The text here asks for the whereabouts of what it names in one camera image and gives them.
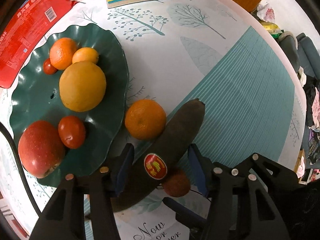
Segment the dark red lychee fruit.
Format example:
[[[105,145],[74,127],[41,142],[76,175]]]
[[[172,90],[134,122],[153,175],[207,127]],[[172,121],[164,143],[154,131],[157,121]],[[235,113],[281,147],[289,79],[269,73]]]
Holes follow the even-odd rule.
[[[191,189],[190,180],[182,169],[177,169],[162,183],[163,190],[171,197],[183,197]]]

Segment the dark overripe banana with sticker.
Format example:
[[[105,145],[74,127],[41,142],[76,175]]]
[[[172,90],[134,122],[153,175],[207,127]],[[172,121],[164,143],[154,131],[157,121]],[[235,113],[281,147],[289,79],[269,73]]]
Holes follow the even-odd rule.
[[[111,199],[114,212],[126,210],[148,196],[169,174],[197,136],[205,114],[205,104],[193,99],[183,104],[163,133],[135,161],[124,190]]]

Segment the large orange tangerine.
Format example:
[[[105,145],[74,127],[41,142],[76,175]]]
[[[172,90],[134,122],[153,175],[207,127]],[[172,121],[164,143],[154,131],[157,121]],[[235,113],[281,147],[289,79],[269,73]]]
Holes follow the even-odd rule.
[[[142,99],[133,103],[125,115],[125,127],[138,140],[152,140],[165,129],[167,116],[154,100]]]

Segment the small red cherry tomato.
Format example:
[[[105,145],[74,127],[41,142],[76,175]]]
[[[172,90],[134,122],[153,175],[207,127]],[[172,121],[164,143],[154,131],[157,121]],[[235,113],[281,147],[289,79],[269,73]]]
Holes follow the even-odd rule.
[[[53,75],[57,72],[57,69],[51,64],[50,58],[44,61],[43,72],[47,75]]]

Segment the red apple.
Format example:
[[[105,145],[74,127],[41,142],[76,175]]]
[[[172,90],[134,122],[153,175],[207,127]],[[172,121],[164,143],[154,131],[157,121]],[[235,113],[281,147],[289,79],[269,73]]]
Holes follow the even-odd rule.
[[[57,128],[39,120],[23,132],[18,142],[18,154],[24,168],[36,178],[52,173],[65,157],[65,147]]]

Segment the dark green wavy fruit plate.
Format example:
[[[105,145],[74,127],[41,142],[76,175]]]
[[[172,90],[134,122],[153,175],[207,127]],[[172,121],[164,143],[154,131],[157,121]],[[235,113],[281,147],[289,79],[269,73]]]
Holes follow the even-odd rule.
[[[62,38],[70,38],[77,48],[96,50],[97,63],[71,63],[55,74],[44,73],[44,61],[53,44]],[[123,122],[128,84],[129,68],[120,42],[114,33],[93,23],[70,25],[50,35],[32,52],[12,94],[10,126],[14,140],[19,141],[36,121],[57,126],[70,115],[81,119],[86,130],[84,143],[67,148],[61,164],[38,180],[41,185],[57,187],[67,174],[88,176],[103,164]]]

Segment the orange tangerine on plate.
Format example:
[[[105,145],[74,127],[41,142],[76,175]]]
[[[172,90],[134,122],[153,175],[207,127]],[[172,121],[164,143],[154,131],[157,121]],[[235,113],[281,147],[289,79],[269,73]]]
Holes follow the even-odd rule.
[[[50,62],[58,70],[65,70],[72,64],[72,58],[77,51],[76,42],[68,37],[63,37],[54,42],[50,48]]]

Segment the small yellow kumquat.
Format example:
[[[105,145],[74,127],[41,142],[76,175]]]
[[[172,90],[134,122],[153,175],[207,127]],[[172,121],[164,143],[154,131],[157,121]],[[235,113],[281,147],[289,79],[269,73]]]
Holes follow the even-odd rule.
[[[98,60],[99,53],[95,49],[90,47],[78,49],[72,57],[72,63],[89,61],[91,63],[97,64]]]

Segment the red paper cup package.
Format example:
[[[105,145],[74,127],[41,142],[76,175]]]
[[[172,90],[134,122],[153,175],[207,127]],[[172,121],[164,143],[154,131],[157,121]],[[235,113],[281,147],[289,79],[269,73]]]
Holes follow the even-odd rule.
[[[73,7],[71,0],[25,0],[1,31],[1,88],[10,88],[29,54]]]

